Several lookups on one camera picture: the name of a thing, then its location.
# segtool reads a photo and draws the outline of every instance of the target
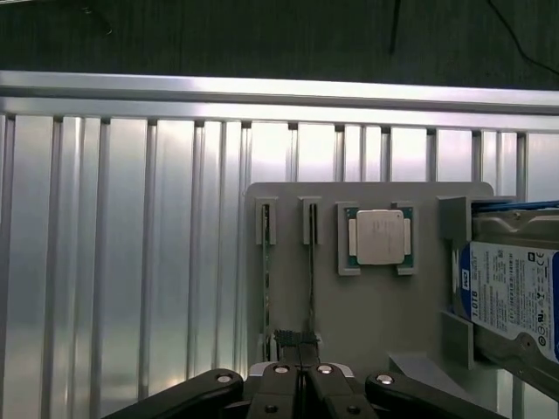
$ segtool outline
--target blue label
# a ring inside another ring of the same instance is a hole
[[[472,318],[472,275],[470,272],[470,244],[460,253],[460,297],[468,319]]]
[[[556,358],[559,360],[559,252],[553,255],[553,328]]]

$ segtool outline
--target vertical metal rib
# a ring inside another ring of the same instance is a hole
[[[196,125],[192,150],[192,200],[190,212],[190,275],[186,378],[196,371],[198,329],[198,281],[200,272],[200,217],[202,216],[202,169],[204,167],[204,127]]]
[[[51,180],[49,193],[49,218],[45,269],[45,327],[43,331],[43,355],[41,362],[40,417],[51,417],[52,363],[54,362],[54,307],[56,305],[55,281],[57,262],[57,239],[59,230],[60,154],[62,152],[62,121],[52,125]]]
[[[4,134],[6,128],[6,121],[7,118],[3,115],[0,115],[0,202],[2,200],[2,173],[3,173],[3,142],[4,142]],[[0,223],[2,222],[2,210],[0,209]]]
[[[93,315],[91,338],[91,388],[89,418],[100,417],[101,399],[101,314],[105,237],[107,235],[107,193],[109,170],[109,121],[102,121],[99,138],[99,173],[97,175],[97,208],[95,219],[95,256],[93,273]]]
[[[367,181],[367,128],[359,127],[359,182]]]
[[[481,131],[472,132],[472,182],[481,182],[483,176],[483,142]]]
[[[238,185],[238,246],[237,246],[237,291],[235,307],[235,354],[234,369],[242,372],[245,365],[245,295],[246,295],[246,243],[245,243],[245,192],[251,184],[252,173],[252,130],[243,126],[241,133],[241,149],[239,153],[239,185]]]
[[[217,223],[217,296],[216,296],[216,324],[214,329],[214,345],[213,354],[211,355],[211,369],[219,367],[218,365],[218,354],[219,354],[219,319],[221,318],[221,301],[223,293],[223,274],[222,274],[222,263],[223,263],[223,249],[221,247],[221,236],[224,229],[225,222],[225,212],[227,211],[225,202],[225,177],[227,176],[227,125],[222,122],[219,131],[219,218]]]
[[[291,142],[287,147],[286,181],[297,182],[299,178],[299,128],[298,126],[296,124],[290,124],[289,132],[291,133]]]
[[[392,139],[390,128],[381,129],[381,182],[392,179]]]
[[[528,199],[528,135],[516,137],[516,198],[524,203]]]
[[[345,173],[345,130],[344,126],[335,127],[334,140],[334,182],[343,182]]]
[[[141,248],[140,348],[138,353],[138,400],[149,396],[149,331],[151,294],[154,277],[153,242],[155,212],[155,165],[157,126],[148,126],[146,140],[146,173],[143,197],[143,238]]]
[[[3,141],[2,201],[0,202],[0,419],[3,416],[3,381],[6,361],[6,326],[10,282],[11,198],[14,179],[16,122],[6,119]]]
[[[495,195],[503,195],[503,140],[502,133],[497,133],[495,145]]]
[[[437,130],[427,130],[427,182],[436,182],[438,177]]]
[[[68,265],[68,276],[73,278],[71,284],[72,289],[69,290],[70,303],[68,312],[70,313],[70,323],[68,328],[70,330],[70,353],[68,354],[68,377],[67,377],[67,401],[66,401],[66,417],[73,419],[73,411],[75,405],[75,386],[76,386],[76,344],[78,339],[78,324],[79,324],[79,308],[76,304],[76,298],[80,291],[79,287],[79,221],[80,207],[82,193],[82,179],[83,179],[83,161],[84,161],[84,141],[86,138],[86,122],[84,119],[77,119],[78,124],[75,137],[75,148],[72,167],[72,227],[74,228],[70,249],[73,253],[72,260],[75,261],[74,265]]]

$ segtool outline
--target gray bracket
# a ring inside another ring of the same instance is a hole
[[[311,235],[311,225],[310,225],[310,208],[311,205],[316,205],[316,244],[322,244],[322,237],[324,232],[322,231],[322,208],[321,208],[321,198],[319,196],[301,196],[300,198],[301,206],[303,208],[303,244],[310,244]]]
[[[441,352],[445,359],[471,371],[475,369],[473,358],[473,323],[459,316],[442,311]]]
[[[515,196],[440,196],[438,198],[439,236],[452,242],[453,249],[463,249],[472,241],[473,203],[513,203]]]
[[[336,203],[336,217],[338,227],[338,275],[341,277],[354,277],[361,275],[361,268],[348,267],[349,232],[346,218],[347,208],[359,208],[359,203]]]
[[[411,201],[396,201],[390,206],[393,210],[411,209],[413,219],[411,220],[411,256],[413,257],[413,266],[398,265],[397,273],[399,276],[415,275],[418,273],[418,248],[419,248],[419,219],[418,207]]]
[[[256,244],[262,244],[262,209],[267,205],[269,208],[268,212],[268,228],[270,229],[270,244],[277,243],[276,235],[276,204],[278,201],[277,196],[260,198],[257,197],[256,201]]]

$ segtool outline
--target wire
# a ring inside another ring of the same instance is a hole
[[[493,3],[493,0],[486,0],[486,1],[487,1],[487,4],[489,5],[489,7],[491,8],[491,10],[495,13],[495,15],[497,15],[497,18],[500,20],[500,22],[503,24],[503,26],[505,26],[505,29],[507,29],[507,32],[509,33],[510,37],[513,39],[514,44],[516,45],[516,49],[521,54],[521,57],[524,58],[524,60],[528,61],[530,64],[536,65],[540,68],[543,68],[544,70],[547,70],[548,72],[552,72],[552,73],[555,74],[555,76],[559,76],[559,71],[557,71],[555,68],[552,68],[549,65],[545,65],[545,64],[543,64],[539,61],[536,61],[535,59],[533,59],[529,55],[527,55],[526,52],[524,52],[524,49],[522,48],[522,45],[521,45],[521,41],[518,40],[518,37],[514,33],[514,30],[511,27],[510,23],[505,19],[505,17],[499,11],[497,6],[495,6],[495,4]]]

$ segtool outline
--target aluminum rail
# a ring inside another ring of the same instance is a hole
[[[2,97],[225,102],[559,115],[559,92],[62,72],[0,72],[0,98]]]

